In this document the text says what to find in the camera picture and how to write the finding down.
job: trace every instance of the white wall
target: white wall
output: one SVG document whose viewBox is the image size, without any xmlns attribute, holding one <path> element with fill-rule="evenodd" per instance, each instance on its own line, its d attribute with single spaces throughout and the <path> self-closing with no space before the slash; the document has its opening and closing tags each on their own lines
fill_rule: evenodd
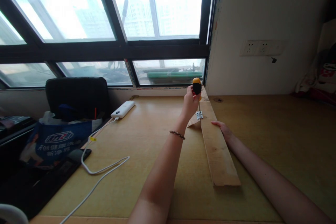
<svg viewBox="0 0 336 224">
<path fill-rule="evenodd" d="M 219 0 L 208 94 L 291 93 L 316 53 L 328 1 Z M 276 63 L 265 56 L 239 56 L 244 40 L 268 39 L 288 41 Z"/>
</svg>

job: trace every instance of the white power bank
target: white power bank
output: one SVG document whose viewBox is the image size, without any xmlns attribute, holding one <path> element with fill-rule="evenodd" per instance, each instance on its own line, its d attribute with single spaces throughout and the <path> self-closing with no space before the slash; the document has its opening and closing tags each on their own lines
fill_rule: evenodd
<svg viewBox="0 0 336 224">
<path fill-rule="evenodd" d="M 134 105 L 134 101 L 125 101 L 123 105 L 121 105 L 116 111 L 111 114 L 111 117 L 123 118 L 128 113 L 128 111 L 133 108 Z"/>
</svg>

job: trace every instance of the black window frame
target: black window frame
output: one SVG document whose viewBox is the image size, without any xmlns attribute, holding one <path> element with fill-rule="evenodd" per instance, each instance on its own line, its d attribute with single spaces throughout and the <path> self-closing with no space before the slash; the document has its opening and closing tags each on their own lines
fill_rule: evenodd
<svg viewBox="0 0 336 224">
<path fill-rule="evenodd" d="M 44 43 L 34 31 L 14 0 L 0 0 L 0 11 L 27 44 L 0 46 L 0 64 L 46 63 L 57 78 L 65 77 L 58 62 L 124 61 L 130 65 L 134 87 L 186 86 L 185 84 L 140 85 L 133 60 L 172 60 L 205 58 L 206 83 L 210 42 L 217 0 L 202 0 L 199 38 L 128 41 L 116 0 L 101 0 L 115 35 L 115 41 Z M 0 79 L 5 89 L 43 89 L 44 87 L 10 87 Z M 109 85 L 113 88 L 130 86 Z"/>
</svg>

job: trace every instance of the blue plastic bag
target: blue plastic bag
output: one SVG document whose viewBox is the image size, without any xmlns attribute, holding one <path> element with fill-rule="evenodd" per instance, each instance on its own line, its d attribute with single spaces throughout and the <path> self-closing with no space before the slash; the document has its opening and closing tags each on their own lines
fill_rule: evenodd
<svg viewBox="0 0 336 224">
<path fill-rule="evenodd" d="M 87 141 L 95 129 L 93 122 L 66 125 L 44 125 L 37 122 L 20 160 L 39 169 L 54 168 L 69 152 L 80 148 L 83 141 Z"/>
</svg>

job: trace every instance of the desk surface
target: desk surface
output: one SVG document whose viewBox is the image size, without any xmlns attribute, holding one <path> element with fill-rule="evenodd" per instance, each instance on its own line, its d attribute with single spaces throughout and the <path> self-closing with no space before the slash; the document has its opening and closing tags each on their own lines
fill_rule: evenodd
<svg viewBox="0 0 336 224">
<path fill-rule="evenodd" d="M 291 96 L 209 97 L 217 119 L 336 220 L 336 110 Z M 182 97 L 139 97 L 120 121 L 90 144 L 95 171 L 131 158 L 108 175 L 74 216 L 125 218 L 179 115 Z M 186 130 L 169 212 L 172 219 L 280 222 L 281 218 L 232 154 L 241 187 L 213 187 L 200 125 Z M 79 168 L 40 212 L 66 216 L 99 179 Z"/>
</svg>

